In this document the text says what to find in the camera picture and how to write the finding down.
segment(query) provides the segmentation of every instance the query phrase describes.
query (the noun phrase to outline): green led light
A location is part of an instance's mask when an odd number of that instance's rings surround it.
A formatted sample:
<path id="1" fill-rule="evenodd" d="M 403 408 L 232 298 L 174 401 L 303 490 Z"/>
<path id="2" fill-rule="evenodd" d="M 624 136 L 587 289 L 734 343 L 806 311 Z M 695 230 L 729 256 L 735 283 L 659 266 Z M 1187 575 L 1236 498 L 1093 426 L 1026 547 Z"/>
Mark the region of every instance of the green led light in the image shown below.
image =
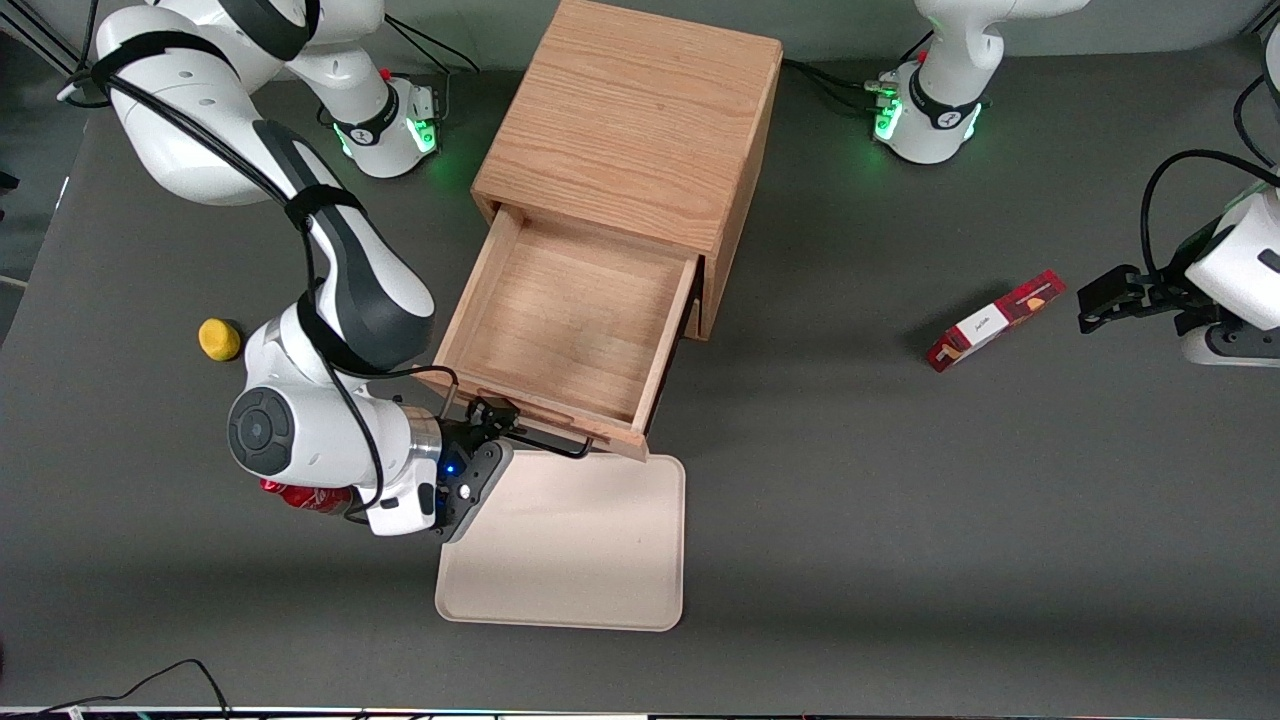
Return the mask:
<path id="1" fill-rule="evenodd" d="M 424 155 L 435 150 L 435 123 L 431 120 L 404 118 L 404 126 L 408 127 L 408 132 L 413 136 L 413 142 L 417 143 L 417 149 Z"/>
<path id="2" fill-rule="evenodd" d="M 978 124 L 978 115 L 980 114 L 982 114 L 982 102 L 978 102 L 978 106 L 973 109 L 973 119 L 969 120 L 969 129 L 964 131 L 965 140 L 973 137 L 973 128 Z"/>
<path id="3" fill-rule="evenodd" d="M 886 141 L 893 137 L 893 131 L 897 129 L 897 119 L 901 117 L 902 101 L 893 100 L 876 118 L 876 137 Z"/>
<path id="4" fill-rule="evenodd" d="M 338 129 L 338 123 L 333 124 L 333 132 L 338 136 L 338 142 L 342 143 L 342 154 L 351 158 L 351 147 L 347 146 L 347 137 Z"/>

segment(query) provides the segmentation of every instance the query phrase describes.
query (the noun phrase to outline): red can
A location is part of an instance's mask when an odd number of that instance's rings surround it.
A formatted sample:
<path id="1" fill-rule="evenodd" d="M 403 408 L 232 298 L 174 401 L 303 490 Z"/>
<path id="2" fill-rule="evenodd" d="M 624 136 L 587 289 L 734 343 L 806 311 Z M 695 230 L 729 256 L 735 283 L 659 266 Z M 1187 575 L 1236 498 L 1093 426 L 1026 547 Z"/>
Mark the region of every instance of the red can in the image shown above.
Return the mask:
<path id="1" fill-rule="evenodd" d="M 302 486 L 287 486 L 275 480 L 262 479 L 259 483 L 262 489 L 271 495 L 278 495 L 284 502 L 301 510 L 315 510 L 325 515 L 338 515 L 351 506 L 351 488 L 308 488 Z"/>

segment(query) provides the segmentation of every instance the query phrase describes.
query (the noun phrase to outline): red box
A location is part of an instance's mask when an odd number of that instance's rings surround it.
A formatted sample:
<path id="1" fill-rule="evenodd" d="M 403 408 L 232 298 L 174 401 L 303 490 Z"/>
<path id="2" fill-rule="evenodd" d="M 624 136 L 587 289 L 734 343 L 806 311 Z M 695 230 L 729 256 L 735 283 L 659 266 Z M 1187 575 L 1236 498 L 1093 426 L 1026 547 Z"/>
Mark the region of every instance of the red box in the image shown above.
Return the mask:
<path id="1" fill-rule="evenodd" d="M 1009 295 L 951 325 L 929 348 L 929 365 L 940 373 L 946 370 L 1039 313 L 1064 292 L 1066 284 L 1057 273 L 1044 270 Z"/>

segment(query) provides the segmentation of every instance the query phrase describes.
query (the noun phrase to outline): black strap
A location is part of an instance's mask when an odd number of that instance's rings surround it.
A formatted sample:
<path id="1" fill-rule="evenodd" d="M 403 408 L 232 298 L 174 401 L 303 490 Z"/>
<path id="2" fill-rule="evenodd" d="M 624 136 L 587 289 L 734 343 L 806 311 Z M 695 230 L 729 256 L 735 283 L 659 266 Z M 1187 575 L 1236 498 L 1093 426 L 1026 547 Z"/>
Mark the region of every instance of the black strap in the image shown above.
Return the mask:
<path id="1" fill-rule="evenodd" d="M 920 87 L 920 69 L 918 68 L 911 73 L 911 79 L 908 82 L 909 95 L 911 96 L 911 102 L 920 109 L 925 115 L 929 117 L 929 123 L 933 124 L 934 129 L 951 129 L 961 123 L 973 113 L 973 109 L 978 106 L 982 99 L 977 99 L 972 102 L 965 102 L 964 105 L 947 105 L 946 102 L 938 102 L 937 100 L 928 96 L 924 88 Z"/>
<path id="2" fill-rule="evenodd" d="M 387 102 L 383 102 L 383 109 L 379 110 L 376 115 L 362 123 L 343 123 L 335 120 L 334 124 L 338 126 L 338 129 L 349 137 L 356 145 L 369 146 L 376 145 L 383 137 L 383 132 L 392 127 L 392 123 L 394 123 L 398 117 L 399 92 L 396 92 L 396 88 L 388 85 Z"/>
<path id="3" fill-rule="evenodd" d="M 298 56 L 320 26 L 320 0 L 307 0 L 302 27 L 282 15 L 271 0 L 220 0 L 219 4 L 255 45 L 284 63 Z"/>
<path id="4" fill-rule="evenodd" d="M 311 304 L 307 293 L 302 293 L 302 297 L 298 299 L 297 307 L 298 324 L 302 327 L 303 334 L 311 341 L 311 346 L 316 348 L 316 352 L 329 360 L 334 368 L 361 375 L 379 375 L 383 373 L 383 370 L 361 360 L 356 355 L 356 351 L 329 327 L 329 323 L 324 322 L 324 318 L 316 313 L 316 307 Z"/>
<path id="5" fill-rule="evenodd" d="M 236 72 L 236 67 L 227 59 L 227 55 L 219 50 L 216 45 L 204 37 L 175 29 L 160 29 L 134 35 L 122 42 L 119 47 L 108 53 L 106 56 L 97 63 L 93 63 L 93 69 L 90 70 L 90 77 L 93 79 L 93 85 L 96 85 L 99 90 L 106 95 L 106 81 L 114 77 L 115 73 L 143 58 L 163 55 L 166 50 L 174 47 L 186 47 L 188 50 L 209 53 L 210 55 L 214 55 L 227 63 L 227 67 L 232 68 L 232 72 Z"/>
<path id="6" fill-rule="evenodd" d="M 360 200 L 346 190 L 332 184 L 312 184 L 302 188 L 284 204 L 284 214 L 289 217 L 289 222 L 298 228 L 298 232 L 307 232 L 311 229 L 311 215 L 333 205 L 346 205 L 365 213 L 365 206 L 360 204 Z"/>

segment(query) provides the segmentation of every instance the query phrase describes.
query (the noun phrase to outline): yellow ball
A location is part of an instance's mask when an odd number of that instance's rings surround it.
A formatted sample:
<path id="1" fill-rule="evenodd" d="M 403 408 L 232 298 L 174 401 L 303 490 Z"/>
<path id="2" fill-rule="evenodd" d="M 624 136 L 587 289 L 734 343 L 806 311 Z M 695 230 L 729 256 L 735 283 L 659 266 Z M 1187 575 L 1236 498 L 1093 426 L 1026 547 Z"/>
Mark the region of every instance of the yellow ball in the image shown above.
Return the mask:
<path id="1" fill-rule="evenodd" d="M 227 320 L 210 318 L 200 324 L 200 348 L 211 360 L 232 360 L 239 354 L 239 333 Z"/>

